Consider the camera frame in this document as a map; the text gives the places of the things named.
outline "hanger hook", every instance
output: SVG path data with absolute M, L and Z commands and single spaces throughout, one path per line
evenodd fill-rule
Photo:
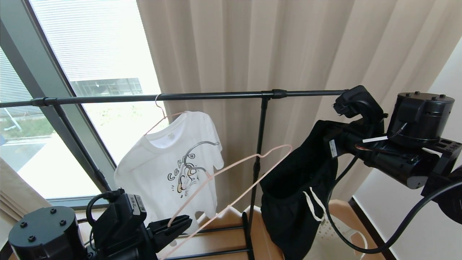
M 162 93 L 160 93 L 160 94 L 158 94 L 158 95 L 156 96 L 156 99 L 154 100 L 154 102 L 156 103 L 156 106 L 162 110 L 162 115 L 163 115 L 164 118 L 165 118 L 166 116 L 165 116 L 165 111 L 164 111 L 164 109 L 163 109 L 161 106 L 159 106 L 159 105 L 157 104 L 157 98 L 158 98 L 160 95 L 162 95 Z
M 183 157 L 183 165 L 184 165 L 186 168 L 188 168 L 188 169 L 190 169 L 190 170 L 202 170 L 202 171 L 204 171 L 205 173 L 207 172 L 207 170 L 204 169 L 203 167 L 190 167 L 190 166 L 188 166 L 187 163 L 186 163 L 186 159 L 188 158 L 189 153 L 190 153 L 194 148 L 198 147 L 198 146 L 201 145 L 201 144 L 205 144 L 205 143 L 208 143 L 208 144 L 211 144 L 211 145 L 219 145 L 219 144 L 220 144 L 219 142 L 202 141 L 202 142 L 197 143 L 195 146 L 191 147 L 191 149 L 189 149 L 189 150 L 186 152 L 186 154 L 184 155 L 184 157 Z

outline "grass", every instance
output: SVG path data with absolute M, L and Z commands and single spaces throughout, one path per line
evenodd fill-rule
M 19 126 L 21 126 L 22 131 L 20 131 L 18 128 L 13 128 L 8 131 L 5 131 L 5 128 L 14 125 L 13 121 L 11 121 L 10 119 L 6 121 L 0 121 L 0 132 L 5 139 L 19 137 L 49 136 L 55 131 L 46 119 L 46 117 L 18 120 L 17 122 Z

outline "barcode label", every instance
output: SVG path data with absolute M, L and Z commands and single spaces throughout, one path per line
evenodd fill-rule
M 330 153 L 332 155 L 332 158 L 337 157 L 337 148 L 335 146 L 335 140 L 334 139 L 329 141 L 329 146 L 330 146 Z

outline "curtain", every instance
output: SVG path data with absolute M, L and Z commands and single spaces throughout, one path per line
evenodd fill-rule
M 398 93 L 428 90 L 462 35 L 459 0 L 138 0 L 138 6 L 162 93 L 364 85 L 390 113 Z M 319 119 L 346 121 L 332 108 L 335 98 L 269 101 L 263 153 L 281 144 L 298 147 Z M 170 113 L 209 114 L 228 165 L 255 153 L 260 102 L 168 101 L 165 106 Z M 261 172 L 284 152 L 264 158 Z M 339 159 L 339 172 L 350 159 Z M 219 208 L 251 185 L 252 164 L 217 177 Z M 357 162 L 333 198 L 348 200 L 370 171 Z M 237 208 L 249 202 L 244 197 Z
M 32 189 L 0 157 L 0 246 L 7 239 L 11 227 L 25 214 L 51 204 Z

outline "gray window frame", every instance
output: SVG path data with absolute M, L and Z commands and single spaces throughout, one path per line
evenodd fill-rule
M 0 0 L 0 34 L 0 46 L 33 98 L 75 96 L 27 0 Z M 41 110 L 98 189 L 101 192 L 117 189 L 114 182 L 116 164 L 83 107 L 63 105 L 62 108 L 72 125 L 71 130 L 53 107 L 42 107 Z M 77 134 L 102 175 L 94 172 L 71 131 Z M 89 200 L 82 197 L 49 201 L 55 205 L 81 207 Z

